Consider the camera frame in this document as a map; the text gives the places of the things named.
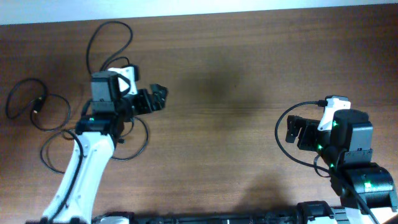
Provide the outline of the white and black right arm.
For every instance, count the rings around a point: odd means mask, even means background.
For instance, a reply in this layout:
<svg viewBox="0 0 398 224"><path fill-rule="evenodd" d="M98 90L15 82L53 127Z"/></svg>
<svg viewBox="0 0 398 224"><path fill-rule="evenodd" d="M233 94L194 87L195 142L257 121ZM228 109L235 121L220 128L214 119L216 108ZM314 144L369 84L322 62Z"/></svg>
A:
<svg viewBox="0 0 398 224"><path fill-rule="evenodd" d="M367 113L343 109L333 113L331 128L300 116L287 118L286 142L316 152L331 187L351 223L382 223L397 216L397 192L390 173L372 161L373 124Z"/></svg>

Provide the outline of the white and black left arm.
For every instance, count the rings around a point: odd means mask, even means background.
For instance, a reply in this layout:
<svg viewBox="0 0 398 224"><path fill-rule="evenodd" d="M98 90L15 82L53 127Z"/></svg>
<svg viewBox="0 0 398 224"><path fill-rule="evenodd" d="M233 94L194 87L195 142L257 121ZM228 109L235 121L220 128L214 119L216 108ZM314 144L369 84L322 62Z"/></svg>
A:
<svg viewBox="0 0 398 224"><path fill-rule="evenodd" d="M71 136L74 147L61 184L38 223L91 223L103 172L121 142L124 125L137 115L164 109L168 89L134 90L135 78L116 71L91 76L92 99Z"/></svg>

